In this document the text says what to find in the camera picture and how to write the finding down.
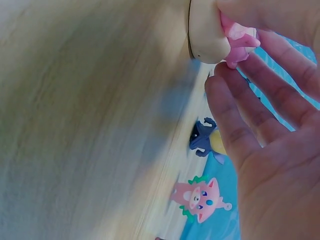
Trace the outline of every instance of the toy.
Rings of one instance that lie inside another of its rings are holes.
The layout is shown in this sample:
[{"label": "toy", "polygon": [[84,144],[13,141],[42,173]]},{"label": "toy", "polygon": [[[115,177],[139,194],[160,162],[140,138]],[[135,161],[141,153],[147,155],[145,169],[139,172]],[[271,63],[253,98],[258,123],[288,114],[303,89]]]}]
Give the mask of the toy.
[{"label": "toy", "polygon": [[230,53],[224,60],[229,68],[236,69],[237,63],[247,60],[250,52],[260,46],[260,41],[256,39],[257,30],[241,26],[222,13],[221,25],[231,47]]},{"label": "toy", "polygon": [[216,0],[191,0],[188,36],[196,59],[206,64],[225,60],[231,69],[260,46],[257,30],[230,20],[219,11]]},{"label": "toy", "polygon": [[191,150],[198,149],[195,154],[199,157],[206,157],[212,152],[214,158],[220,164],[224,164],[227,153],[216,122],[212,118],[206,117],[204,123],[210,125],[203,125],[199,120],[194,124],[189,139],[189,148]]},{"label": "toy", "polygon": [[174,185],[174,192],[171,199],[181,204],[182,214],[190,221],[197,221],[201,224],[207,220],[216,209],[223,208],[231,210],[231,203],[224,203],[220,196],[219,185],[216,178],[212,178],[208,184],[208,176],[197,177],[189,180],[188,183],[177,182]]}]

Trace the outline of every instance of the finger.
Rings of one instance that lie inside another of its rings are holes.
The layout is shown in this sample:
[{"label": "finger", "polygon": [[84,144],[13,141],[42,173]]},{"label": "finger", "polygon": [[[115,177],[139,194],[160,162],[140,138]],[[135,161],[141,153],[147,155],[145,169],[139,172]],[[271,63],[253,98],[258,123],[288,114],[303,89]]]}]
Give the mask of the finger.
[{"label": "finger", "polygon": [[239,24],[273,30],[310,47],[319,28],[318,0],[217,0],[217,5]]},{"label": "finger", "polygon": [[289,133],[289,130],[279,123],[276,117],[257,98],[237,70],[231,70],[223,62],[215,67],[214,75],[225,79],[246,123],[263,145],[267,145]]},{"label": "finger", "polygon": [[320,79],[317,65],[274,32],[259,31],[261,47],[293,78],[298,87],[320,101]]},{"label": "finger", "polygon": [[211,113],[219,127],[223,145],[237,170],[255,151],[261,149],[254,134],[243,121],[224,79],[212,76],[205,82]]},{"label": "finger", "polygon": [[317,109],[285,82],[255,53],[239,63],[240,69],[267,96],[275,110],[294,128],[300,128]]}]

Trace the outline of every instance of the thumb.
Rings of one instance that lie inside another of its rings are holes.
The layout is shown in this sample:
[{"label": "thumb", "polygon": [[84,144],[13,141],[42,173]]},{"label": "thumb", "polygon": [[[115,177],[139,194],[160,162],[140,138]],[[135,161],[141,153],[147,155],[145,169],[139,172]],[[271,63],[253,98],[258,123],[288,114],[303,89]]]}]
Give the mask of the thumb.
[{"label": "thumb", "polygon": [[272,30],[311,48],[319,42],[318,0],[217,0],[217,6],[246,27]]}]

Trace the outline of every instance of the yellow toy part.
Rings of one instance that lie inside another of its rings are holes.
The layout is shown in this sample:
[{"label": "yellow toy part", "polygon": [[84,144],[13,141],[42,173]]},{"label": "yellow toy part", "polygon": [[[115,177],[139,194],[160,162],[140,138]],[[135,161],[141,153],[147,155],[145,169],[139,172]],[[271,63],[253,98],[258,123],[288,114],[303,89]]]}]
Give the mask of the yellow toy part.
[{"label": "yellow toy part", "polygon": [[209,139],[210,139],[210,145],[213,151],[219,154],[227,155],[224,144],[222,143],[219,130],[214,130],[210,134]]}]

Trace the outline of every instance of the hand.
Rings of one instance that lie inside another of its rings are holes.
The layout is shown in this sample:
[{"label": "hand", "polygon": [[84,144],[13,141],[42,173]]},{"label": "hand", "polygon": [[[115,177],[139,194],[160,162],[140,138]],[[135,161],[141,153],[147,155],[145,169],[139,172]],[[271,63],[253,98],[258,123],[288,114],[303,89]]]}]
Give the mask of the hand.
[{"label": "hand", "polygon": [[[318,48],[313,43],[320,43],[320,38],[318,34],[309,34],[308,29],[314,29],[315,33],[319,27],[299,27],[302,24],[299,21],[309,19],[311,23],[311,18],[306,18],[299,9],[288,10],[298,5],[305,9],[303,5],[308,3],[314,3],[314,8],[320,6],[314,0],[229,0],[220,1],[219,7],[241,24],[287,33],[287,37],[315,50]],[[231,6],[238,12],[232,13]],[[277,34],[260,30],[259,37],[261,47],[292,76],[300,89],[319,101],[317,66]],[[290,132],[280,124],[241,74],[225,63],[218,64],[215,76],[206,81],[210,110],[238,174],[242,239],[319,239],[320,112],[254,53],[239,67],[296,129]]]},{"label": "hand", "polygon": [[243,26],[272,30],[320,50],[319,0],[217,0],[217,6]]}]

